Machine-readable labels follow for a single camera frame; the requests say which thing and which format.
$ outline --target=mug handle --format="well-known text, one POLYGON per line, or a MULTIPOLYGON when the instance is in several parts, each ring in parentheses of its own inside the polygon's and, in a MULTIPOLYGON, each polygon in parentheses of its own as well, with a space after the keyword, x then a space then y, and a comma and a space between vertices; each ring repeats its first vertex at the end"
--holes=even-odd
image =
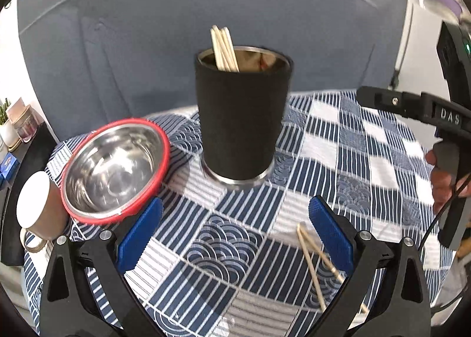
POLYGON ((37 245, 36 247, 27 246, 26 245, 26 229, 24 229, 24 228, 22 228, 21 231, 20 231, 20 241, 21 241, 21 245, 23 246, 23 248, 26 249, 30 253, 37 253, 37 252, 41 251, 48 242, 47 240, 41 239, 41 243, 39 243, 39 245, 37 245))

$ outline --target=blue box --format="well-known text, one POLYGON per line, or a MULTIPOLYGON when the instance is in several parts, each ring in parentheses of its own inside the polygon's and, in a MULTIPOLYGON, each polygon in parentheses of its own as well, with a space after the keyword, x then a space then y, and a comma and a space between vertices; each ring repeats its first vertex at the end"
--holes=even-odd
POLYGON ((13 175, 13 172, 15 172, 15 169, 18 167, 19 162, 18 160, 8 152, 6 154, 5 159, 3 159, 3 162, 0 165, 0 171, 3 177, 8 180, 11 178, 11 175, 13 175))

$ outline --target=silver cup base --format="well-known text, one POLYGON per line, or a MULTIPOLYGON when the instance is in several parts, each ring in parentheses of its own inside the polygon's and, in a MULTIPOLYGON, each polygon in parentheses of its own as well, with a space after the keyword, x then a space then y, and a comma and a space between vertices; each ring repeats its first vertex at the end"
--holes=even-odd
POLYGON ((234 180, 234 179, 229 179, 225 178, 224 176, 218 175, 214 171, 212 171, 206 162, 204 161, 204 155, 201 154, 201 168, 203 172, 209 176, 211 179, 215 180, 218 183, 221 183, 222 185, 226 186, 227 188, 231 190, 247 190, 253 187, 257 187, 263 184, 263 182, 266 180, 267 176, 269 176, 272 171, 273 167, 275 165, 275 159, 272 159, 270 165, 268 168, 263 171, 261 174, 255 176, 252 179, 247 179, 247 180, 234 180))

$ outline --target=beige mug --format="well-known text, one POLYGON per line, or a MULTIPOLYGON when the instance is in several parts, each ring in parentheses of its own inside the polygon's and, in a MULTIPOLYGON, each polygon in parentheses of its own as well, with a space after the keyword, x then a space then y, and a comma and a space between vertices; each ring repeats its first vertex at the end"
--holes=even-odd
POLYGON ((16 204, 16 218, 20 224, 20 241, 28 252, 41 251, 48 240, 63 234, 69 214, 62 204, 60 189, 44 171, 30 176, 21 189, 16 204), (36 247, 26 245, 26 232, 39 237, 36 247))

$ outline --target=green succulent plant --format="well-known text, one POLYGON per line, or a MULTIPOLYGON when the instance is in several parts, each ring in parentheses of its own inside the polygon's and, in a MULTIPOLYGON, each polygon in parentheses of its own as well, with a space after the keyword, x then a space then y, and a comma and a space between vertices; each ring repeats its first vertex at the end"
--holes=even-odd
POLYGON ((8 109, 9 106, 10 102, 8 101, 8 98, 5 98, 5 103, 0 106, 0 125, 4 124, 8 120, 6 109, 8 109))

